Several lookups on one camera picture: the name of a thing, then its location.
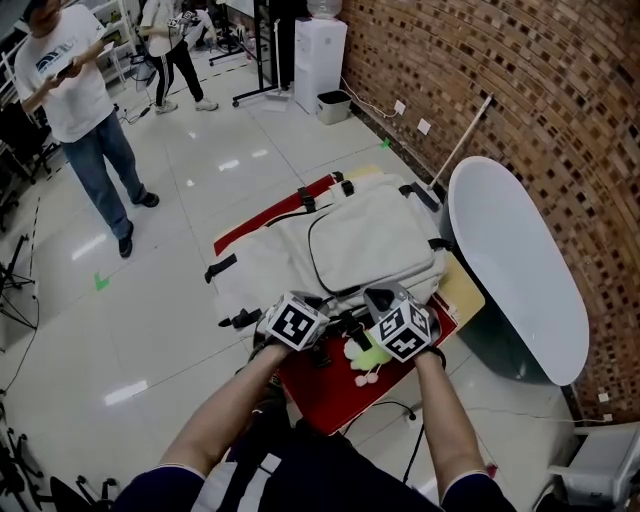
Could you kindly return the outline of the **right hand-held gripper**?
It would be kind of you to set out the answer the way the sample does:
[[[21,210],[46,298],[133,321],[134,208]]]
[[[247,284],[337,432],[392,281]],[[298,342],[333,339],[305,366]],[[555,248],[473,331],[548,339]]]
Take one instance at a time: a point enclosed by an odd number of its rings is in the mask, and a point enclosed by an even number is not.
[[[363,292],[364,303],[374,321],[376,343],[394,359],[407,362],[433,342],[429,317],[410,299],[400,283],[379,283]]]

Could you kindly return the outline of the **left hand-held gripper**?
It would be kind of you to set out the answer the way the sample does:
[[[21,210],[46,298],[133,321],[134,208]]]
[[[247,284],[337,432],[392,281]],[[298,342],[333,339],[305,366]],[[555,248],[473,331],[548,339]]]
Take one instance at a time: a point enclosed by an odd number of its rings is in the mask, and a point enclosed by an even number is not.
[[[330,323],[326,300],[304,291],[283,294],[266,315],[266,336],[300,352],[311,348]]]

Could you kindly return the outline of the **beige backpack with black straps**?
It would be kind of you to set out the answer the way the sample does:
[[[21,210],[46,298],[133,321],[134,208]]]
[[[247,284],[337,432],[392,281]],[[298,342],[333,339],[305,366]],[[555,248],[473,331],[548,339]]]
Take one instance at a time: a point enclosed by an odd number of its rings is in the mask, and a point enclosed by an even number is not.
[[[365,289],[387,282],[428,301],[446,273],[449,245],[419,191],[398,175],[367,174],[228,233],[205,273],[220,326],[247,330],[287,292],[311,296],[328,317],[363,306]]]

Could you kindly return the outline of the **person's right forearm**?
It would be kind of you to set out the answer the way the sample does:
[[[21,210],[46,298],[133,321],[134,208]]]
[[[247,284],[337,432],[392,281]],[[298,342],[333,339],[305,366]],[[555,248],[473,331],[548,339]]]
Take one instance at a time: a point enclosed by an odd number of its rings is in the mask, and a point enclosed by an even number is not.
[[[414,358],[421,391],[424,430],[439,498],[461,477],[486,474],[475,430],[442,366],[441,358],[423,352]]]

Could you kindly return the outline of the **person's left forearm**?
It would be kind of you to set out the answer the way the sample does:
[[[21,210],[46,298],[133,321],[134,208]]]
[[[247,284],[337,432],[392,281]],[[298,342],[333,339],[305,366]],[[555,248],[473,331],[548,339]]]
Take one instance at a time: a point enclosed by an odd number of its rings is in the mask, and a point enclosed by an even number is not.
[[[290,353],[281,343],[262,349],[195,411],[160,463],[208,475],[245,428],[261,393]]]

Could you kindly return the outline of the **white oval bathtub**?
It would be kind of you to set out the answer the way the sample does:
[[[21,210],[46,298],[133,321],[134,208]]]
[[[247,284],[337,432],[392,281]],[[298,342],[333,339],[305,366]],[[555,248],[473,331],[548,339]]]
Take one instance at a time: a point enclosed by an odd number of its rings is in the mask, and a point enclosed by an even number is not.
[[[440,229],[485,304],[459,336],[514,381],[572,384],[589,352],[587,310],[525,188],[502,164],[467,157],[449,182]]]

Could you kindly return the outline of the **person's dark clothing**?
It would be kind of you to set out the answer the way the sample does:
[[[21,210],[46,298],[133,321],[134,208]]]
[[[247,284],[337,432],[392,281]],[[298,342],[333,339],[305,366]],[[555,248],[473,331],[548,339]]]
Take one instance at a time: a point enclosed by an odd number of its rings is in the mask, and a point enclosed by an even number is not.
[[[455,478],[438,503],[377,468],[339,435],[258,414],[208,476],[164,464],[137,476],[112,512],[515,512],[483,472]]]

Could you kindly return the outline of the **white waste bin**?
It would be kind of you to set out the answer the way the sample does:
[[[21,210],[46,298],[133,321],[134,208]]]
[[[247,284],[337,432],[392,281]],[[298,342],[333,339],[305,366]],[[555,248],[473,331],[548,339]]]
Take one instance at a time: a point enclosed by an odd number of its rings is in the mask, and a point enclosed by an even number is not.
[[[325,125],[333,125],[346,120],[351,111],[351,97],[343,90],[334,90],[317,96],[316,114]]]

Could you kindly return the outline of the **white water dispenser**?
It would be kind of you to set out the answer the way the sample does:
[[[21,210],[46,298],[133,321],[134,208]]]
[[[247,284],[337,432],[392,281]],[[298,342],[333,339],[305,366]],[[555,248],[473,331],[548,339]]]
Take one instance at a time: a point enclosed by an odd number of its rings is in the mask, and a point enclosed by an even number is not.
[[[294,97],[310,115],[319,94],[339,88],[347,30],[337,19],[295,20]]]

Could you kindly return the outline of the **white flat mop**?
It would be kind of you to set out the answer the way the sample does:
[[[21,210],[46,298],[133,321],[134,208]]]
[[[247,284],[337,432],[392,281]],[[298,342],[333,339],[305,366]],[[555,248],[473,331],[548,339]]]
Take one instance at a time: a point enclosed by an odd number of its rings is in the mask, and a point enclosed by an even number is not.
[[[264,105],[264,110],[284,113],[288,109],[291,99],[291,93],[282,85],[279,49],[279,23],[280,20],[276,19],[273,25],[273,32],[275,37],[275,66],[277,79],[276,87],[265,93],[266,104]]]

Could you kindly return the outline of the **black rolling stand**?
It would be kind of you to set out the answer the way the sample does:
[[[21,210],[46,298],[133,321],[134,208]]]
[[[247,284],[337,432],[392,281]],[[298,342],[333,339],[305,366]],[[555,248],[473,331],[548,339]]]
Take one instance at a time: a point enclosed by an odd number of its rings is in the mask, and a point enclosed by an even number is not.
[[[236,95],[232,106],[238,108],[242,101],[263,96],[276,87],[275,37],[273,25],[279,23],[280,64],[282,63],[283,44],[281,37],[288,32],[290,15],[286,8],[287,0],[227,0],[227,6],[240,14],[242,21],[251,21],[246,28],[239,29],[236,36],[240,47],[249,60],[255,64],[258,86],[256,89]],[[291,93],[291,80],[281,70],[283,87]]]

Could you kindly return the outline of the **grey chair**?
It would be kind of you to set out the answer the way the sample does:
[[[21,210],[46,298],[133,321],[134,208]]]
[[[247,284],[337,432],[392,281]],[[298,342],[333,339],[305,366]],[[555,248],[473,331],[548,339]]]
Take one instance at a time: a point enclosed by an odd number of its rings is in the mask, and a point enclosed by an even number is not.
[[[640,499],[640,421],[577,427],[532,512],[620,512]]]

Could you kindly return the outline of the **black tripod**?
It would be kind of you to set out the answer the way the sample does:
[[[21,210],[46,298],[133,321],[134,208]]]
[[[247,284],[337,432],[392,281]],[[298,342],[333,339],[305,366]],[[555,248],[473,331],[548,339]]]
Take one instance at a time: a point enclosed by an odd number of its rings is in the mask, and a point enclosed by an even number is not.
[[[30,274],[31,240],[21,234],[11,254],[0,259],[0,353],[36,332],[40,305]]]

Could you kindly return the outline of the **clear water bottle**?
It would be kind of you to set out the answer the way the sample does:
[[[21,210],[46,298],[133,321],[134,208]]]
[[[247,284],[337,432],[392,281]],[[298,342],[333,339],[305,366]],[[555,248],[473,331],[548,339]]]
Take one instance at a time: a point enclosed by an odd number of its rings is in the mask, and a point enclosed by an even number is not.
[[[342,10],[343,0],[306,0],[307,10],[316,19],[335,19]]]

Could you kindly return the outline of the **black office chair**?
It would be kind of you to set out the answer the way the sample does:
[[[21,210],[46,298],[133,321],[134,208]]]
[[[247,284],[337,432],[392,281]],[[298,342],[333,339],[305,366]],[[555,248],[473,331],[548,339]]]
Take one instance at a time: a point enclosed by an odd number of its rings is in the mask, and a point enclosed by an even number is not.
[[[39,170],[51,175],[49,159],[59,145],[50,135],[51,128],[34,122],[19,103],[0,108],[0,233],[7,231],[5,217],[19,206],[18,182],[35,184]]]

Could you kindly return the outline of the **black office chair base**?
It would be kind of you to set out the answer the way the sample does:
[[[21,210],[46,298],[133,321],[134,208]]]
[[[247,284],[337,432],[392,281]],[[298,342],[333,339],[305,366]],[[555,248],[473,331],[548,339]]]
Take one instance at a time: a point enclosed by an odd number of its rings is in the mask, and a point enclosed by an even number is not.
[[[29,476],[42,477],[39,470],[28,467],[22,448],[27,437],[12,428],[0,431],[0,499],[11,498],[21,512],[43,512],[39,486]]]

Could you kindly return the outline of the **yellow-green plush keychain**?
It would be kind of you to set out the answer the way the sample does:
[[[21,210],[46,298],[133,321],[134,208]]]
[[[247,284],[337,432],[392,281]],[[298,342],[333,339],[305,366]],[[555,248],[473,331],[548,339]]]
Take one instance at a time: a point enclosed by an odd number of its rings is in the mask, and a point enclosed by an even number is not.
[[[344,355],[350,362],[350,368],[361,372],[375,370],[392,360],[392,356],[376,343],[373,343],[367,350],[363,350],[353,339],[348,339],[345,343]]]

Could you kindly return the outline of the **white-handled mop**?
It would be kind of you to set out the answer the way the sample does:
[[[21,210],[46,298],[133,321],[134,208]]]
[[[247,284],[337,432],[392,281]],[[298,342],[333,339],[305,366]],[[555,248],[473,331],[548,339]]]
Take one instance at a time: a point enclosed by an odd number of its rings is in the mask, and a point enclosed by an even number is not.
[[[453,162],[454,157],[461,152],[463,147],[469,142],[471,136],[476,131],[479,123],[486,119],[487,110],[495,103],[495,98],[493,94],[488,94],[484,99],[483,104],[476,112],[473,120],[470,122],[469,126],[466,128],[465,132],[458,140],[453,150],[447,156],[444,163],[441,165],[437,173],[431,178],[431,181],[425,186],[422,187],[417,182],[413,182],[410,185],[403,186],[401,188],[401,192],[408,197],[411,194],[415,194],[423,203],[423,205],[433,213],[438,213],[441,209],[441,202],[438,200],[438,196],[432,195],[434,191],[435,185],[438,183],[439,179],[442,177],[444,172],[448,169],[449,165]]]

